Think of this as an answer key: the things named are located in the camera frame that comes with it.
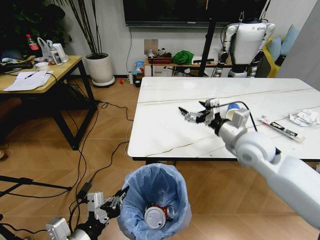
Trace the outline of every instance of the white bottle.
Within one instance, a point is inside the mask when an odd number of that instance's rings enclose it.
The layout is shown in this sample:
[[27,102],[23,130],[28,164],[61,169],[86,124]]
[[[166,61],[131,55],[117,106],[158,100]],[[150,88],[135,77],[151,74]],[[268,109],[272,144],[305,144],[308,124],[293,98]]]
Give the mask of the white bottle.
[[55,64],[62,65],[62,61],[59,57],[59,53],[58,53],[57,49],[53,46],[52,41],[47,40],[46,42],[48,43],[48,45],[50,47],[50,53],[52,54],[52,57],[53,57]]
[[62,48],[60,43],[54,43],[53,47],[58,51],[61,62],[66,63],[69,59],[65,54],[64,49]]
[[134,76],[132,75],[132,71],[129,72],[129,82],[130,84],[134,84]]

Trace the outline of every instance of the wall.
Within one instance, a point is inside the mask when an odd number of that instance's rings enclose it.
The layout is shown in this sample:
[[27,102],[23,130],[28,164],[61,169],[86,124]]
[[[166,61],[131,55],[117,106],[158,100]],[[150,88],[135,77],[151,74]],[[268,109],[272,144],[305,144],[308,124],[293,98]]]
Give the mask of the wall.
[[286,36],[291,24],[302,29],[317,0],[271,0],[265,18],[276,25],[274,36]]
[[[302,26],[316,0],[273,0],[266,18],[277,24],[277,34],[285,35],[291,23]],[[129,28],[125,27],[122,0],[97,0],[96,11],[102,39],[102,49],[112,57],[113,74],[127,74],[126,60],[130,47]],[[90,50],[80,27],[69,7],[65,9],[65,27],[72,42],[65,52],[69,55],[86,56]],[[298,17],[291,14],[298,12]],[[159,47],[166,48],[173,55],[181,50],[189,50],[201,56],[205,44],[205,28],[132,28],[132,49],[128,61],[128,70],[132,71],[136,61],[143,61],[144,39],[159,39]],[[221,48],[220,29],[216,30],[211,48]]]
[[305,22],[277,78],[297,78],[320,91],[320,1]]

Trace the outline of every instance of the white table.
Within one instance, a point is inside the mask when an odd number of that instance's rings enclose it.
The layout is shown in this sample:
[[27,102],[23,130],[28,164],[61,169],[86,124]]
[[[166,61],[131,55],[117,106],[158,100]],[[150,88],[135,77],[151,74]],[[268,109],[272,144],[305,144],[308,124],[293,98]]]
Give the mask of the white table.
[[[320,92],[291,78],[144,77],[142,80],[128,154],[135,161],[234,161],[214,130],[184,120],[178,107],[191,112],[204,108],[198,101],[220,98],[220,104],[243,101],[258,131],[282,152],[305,161],[320,160],[320,125],[301,127],[288,113],[303,109],[320,112]],[[224,117],[226,107],[221,108]],[[258,121],[261,115],[306,137],[298,143]],[[254,131],[250,120],[248,131]]]

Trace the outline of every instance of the trash can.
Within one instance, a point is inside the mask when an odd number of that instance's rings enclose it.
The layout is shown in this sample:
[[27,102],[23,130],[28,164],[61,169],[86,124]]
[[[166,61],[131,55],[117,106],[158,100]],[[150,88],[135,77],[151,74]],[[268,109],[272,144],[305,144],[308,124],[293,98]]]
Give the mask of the trash can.
[[[125,177],[123,188],[130,186],[117,219],[123,234],[131,240],[161,240],[186,228],[191,220],[187,186],[174,166],[154,163],[142,166]],[[174,218],[161,229],[145,222],[147,206],[171,206]]]

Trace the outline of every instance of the crumpled paper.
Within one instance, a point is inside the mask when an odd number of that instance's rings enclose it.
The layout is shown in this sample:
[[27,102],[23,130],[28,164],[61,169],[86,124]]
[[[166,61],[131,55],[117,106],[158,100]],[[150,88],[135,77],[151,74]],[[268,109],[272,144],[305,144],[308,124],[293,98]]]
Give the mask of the crumpled paper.
[[290,113],[289,119],[302,127],[320,124],[320,114],[316,111],[311,111],[310,109],[304,109],[297,113]]

